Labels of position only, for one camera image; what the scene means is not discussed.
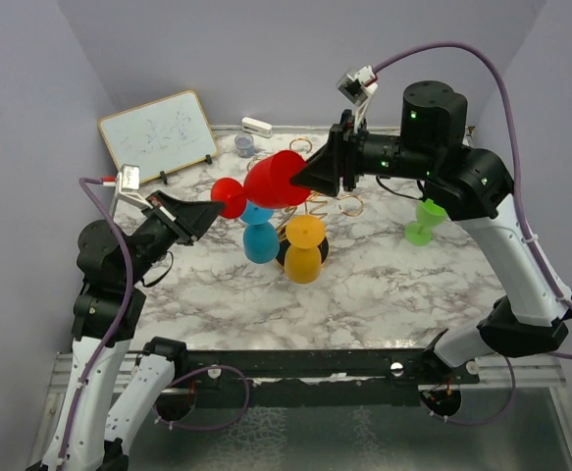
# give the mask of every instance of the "whiteboard stand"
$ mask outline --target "whiteboard stand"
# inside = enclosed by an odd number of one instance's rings
[[[218,153],[196,93],[184,91],[101,118],[98,128],[114,164],[139,166],[141,183],[161,178]]]

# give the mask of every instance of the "wall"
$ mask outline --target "wall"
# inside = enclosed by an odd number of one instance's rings
[[[114,104],[198,92],[212,124],[248,115],[330,126],[350,103],[335,89],[350,67],[375,65],[434,40],[469,42],[505,68],[544,0],[58,0]],[[384,72],[372,125],[398,125],[405,86],[447,81],[476,124],[494,87],[461,51],[438,51]]]
[[[107,174],[114,111],[51,0],[0,0],[0,470],[26,467],[56,351],[69,346],[78,186]]]
[[[506,83],[518,130],[528,219],[559,275],[572,287],[572,2],[547,2],[510,64]],[[476,141],[509,162],[498,96],[479,121]],[[572,334],[562,349],[572,351]],[[572,398],[572,361],[563,364]]]

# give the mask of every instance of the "marble table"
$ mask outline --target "marble table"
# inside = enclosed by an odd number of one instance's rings
[[[209,199],[215,179],[243,181],[248,160],[235,154],[235,131],[217,132],[221,154],[214,164],[198,164],[169,176],[169,184],[145,185],[183,200]],[[277,133],[256,137],[260,156],[288,148],[296,137],[318,149],[326,131]],[[300,142],[305,157],[306,144]],[[396,190],[418,194],[414,182],[393,180]],[[447,221],[434,229],[425,247],[403,236],[416,202],[379,188],[371,177],[355,190],[365,203],[358,217],[338,209],[357,209],[356,200],[329,201],[324,219],[331,253],[318,280],[289,281],[275,263],[255,265],[242,248],[244,223],[219,218],[193,247],[175,245],[175,265],[163,282],[145,289],[133,348],[154,336],[183,340],[190,348],[366,348],[425,346],[442,329],[485,316],[501,296],[501,286],[484,255],[458,226]],[[277,225],[283,215],[277,214]],[[143,216],[121,203],[116,221],[127,233]],[[148,279],[163,273],[153,267]]]

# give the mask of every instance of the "tabletop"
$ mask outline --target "tabletop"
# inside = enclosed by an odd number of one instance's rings
[[[216,179],[243,182],[248,159],[235,153],[236,131],[217,131],[220,155],[213,165],[197,164],[169,176],[167,185],[145,185],[186,200],[208,200]],[[313,151],[326,131],[255,136],[259,157],[287,149],[298,137]],[[308,157],[307,142],[294,150]],[[392,180],[395,190],[419,195],[414,182]],[[434,228],[432,242],[410,244],[403,235],[415,220],[416,201],[394,196],[372,177],[361,178],[354,198],[328,199],[322,208],[330,255],[319,278],[309,285],[291,282],[276,263],[256,265],[244,255],[240,220],[219,218],[194,246],[175,245],[175,264],[147,294],[132,348],[155,336],[200,349],[373,348],[425,346],[441,330],[485,317],[502,289],[486,258],[457,225]],[[304,213],[303,206],[298,209]],[[276,226],[284,217],[276,212]],[[120,203],[117,223],[130,234],[143,215]],[[153,267],[147,280],[166,269]]]

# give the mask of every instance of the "purple cable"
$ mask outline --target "purple cable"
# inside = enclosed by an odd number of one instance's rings
[[[167,420],[162,419],[161,414],[159,413],[157,408],[153,407],[155,414],[157,414],[157,417],[159,418],[159,420],[161,420],[161,422],[163,422],[166,425],[175,427],[177,429],[192,430],[195,432],[215,432],[218,430],[226,429],[227,427],[229,427],[230,425],[233,425],[235,422],[237,422],[239,419],[241,419],[244,416],[244,414],[248,410],[248,403],[250,402],[250,386],[248,385],[248,380],[246,379],[244,374],[233,366],[211,365],[211,366],[205,366],[203,368],[199,368],[197,370],[194,370],[194,371],[187,373],[186,375],[181,376],[177,380],[172,381],[168,385],[168,388],[171,388],[172,386],[176,386],[177,384],[182,383],[183,381],[187,381],[188,379],[193,378],[196,375],[200,375],[201,373],[205,373],[209,370],[233,371],[234,373],[236,373],[238,376],[241,377],[242,381],[244,382],[244,391],[245,391],[246,396],[244,398],[244,404],[242,405],[242,408],[239,410],[237,415],[233,419],[231,419],[231,420],[229,420],[223,424],[219,424],[219,425],[208,425],[208,426],[185,425],[185,424],[178,424],[176,422],[168,422]]]
[[[493,61],[491,61],[484,53],[480,50],[470,46],[468,44],[464,44],[461,42],[453,42],[453,41],[443,41],[443,42],[433,42],[431,44],[425,44],[423,46],[417,46],[412,49],[408,49],[403,51],[395,56],[386,59],[381,64],[378,64],[373,68],[373,72],[375,75],[385,69],[387,66],[394,64],[401,59],[405,59],[408,56],[413,54],[417,54],[419,52],[429,51],[430,49],[441,49],[441,48],[456,48],[456,49],[463,49],[467,52],[470,52],[478,59],[480,59],[487,69],[493,75],[494,81],[497,84],[497,88],[499,89],[499,94],[501,95],[501,101],[503,102],[503,113],[505,114],[505,121],[508,126],[508,136],[510,137],[510,147],[512,149],[512,167],[514,173],[514,209],[517,215],[517,219],[519,220],[519,227],[521,229],[521,233],[523,234],[523,238],[528,240],[528,248],[532,253],[541,273],[545,277],[547,284],[555,294],[556,298],[566,305],[572,311],[572,302],[571,299],[567,299],[560,289],[557,281],[553,277],[547,262],[543,258],[539,248],[536,244],[534,239],[534,235],[532,234],[532,230],[530,229],[530,225],[528,224],[528,220],[525,217],[525,210],[523,209],[523,201],[521,200],[521,162],[519,159],[519,145],[517,143],[517,132],[516,128],[514,127],[514,120],[512,119],[512,106],[510,105],[510,98],[508,96],[508,91],[503,83],[503,77],[497,70],[496,66],[494,65]],[[572,353],[551,353],[553,356],[557,356],[558,358],[565,358],[568,360],[572,360]]]
[[[446,424],[451,425],[458,425],[460,427],[480,427],[482,425],[489,425],[495,420],[501,418],[508,410],[512,408],[512,404],[517,395],[517,378],[514,375],[514,368],[512,367],[512,363],[510,363],[510,359],[507,356],[504,356],[503,359],[508,364],[508,369],[510,370],[510,381],[512,382],[512,386],[510,387],[510,396],[508,397],[508,401],[501,407],[501,409],[493,414],[491,417],[487,417],[486,419],[477,420],[475,422],[465,422],[464,420],[457,420],[457,419],[450,419],[448,417],[442,417],[439,414],[435,414],[432,410],[427,406],[425,402],[421,400],[421,405],[428,410],[430,416],[434,417],[435,419],[441,420]]]
[[[74,425],[74,420],[75,420],[75,417],[77,415],[78,402],[80,401],[80,396],[82,395],[82,389],[86,388],[87,377],[89,376],[89,373],[93,369],[93,366],[96,363],[96,360],[98,359],[98,357],[100,356],[100,353],[105,348],[105,345],[107,344],[107,342],[111,339],[111,337],[114,335],[114,333],[120,327],[120,323],[122,322],[122,319],[123,319],[125,313],[127,312],[127,308],[129,307],[130,292],[132,291],[132,264],[130,262],[130,253],[129,253],[129,248],[127,247],[127,243],[125,242],[125,239],[122,235],[122,232],[120,231],[120,228],[118,228],[116,223],[114,223],[113,218],[109,214],[109,211],[107,211],[107,209],[102,204],[102,202],[96,197],[95,194],[93,194],[93,191],[91,191],[91,189],[89,189],[89,187],[87,186],[88,183],[102,184],[102,181],[96,180],[96,179],[81,178],[81,179],[78,179],[78,184],[80,184],[80,187],[82,188],[82,190],[89,197],[89,199],[94,204],[94,206],[98,209],[98,211],[100,212],[100,214],[102,215],[104,220],[109,225],[109,228],[111,229],[111,232],[113,233],[114,237],[118,241],[118,245],[120,246],[120,250],[122,251],[122,256],[125,260],[125,267],[126,267],[126,271],[127,271],[127,285],[125,287],[124,297],[122,298],[122,304],[120,305],[120,309],[118,310],[118,314],[116,314],[116,317],[113,320],[113,322],[111,323],[111,326],[109,326],[109,329],[107,330],[107,332],[103,336],[102,340],[100,341],[100,343],[98,344],[98,346],[96,347],[94,352],[92,353],[91,358],[89,358],[89,361],[87,361],[87,363],[85,363],[85,367],[82,369],[82,374],[78,378],[78,381],[81,382],[83,384],[83,386],[78,388],[75,391],[74,397],[72,399],[72,403],[70,404],[70,411],[68,412],[68,418],[66,420],[66,429],[63,433],[63,440],[61,441],[61,448],[59,449],[59,458],[60,459],[65,459],[65,456],[66,456],[67,451],[68,451],[68,443],[70,442],[70,435],[72,434],[72,427]],[[57,470],[61,470],[62,468],[63,468],[63,464],[60,464],[59,466],[57,466]]]

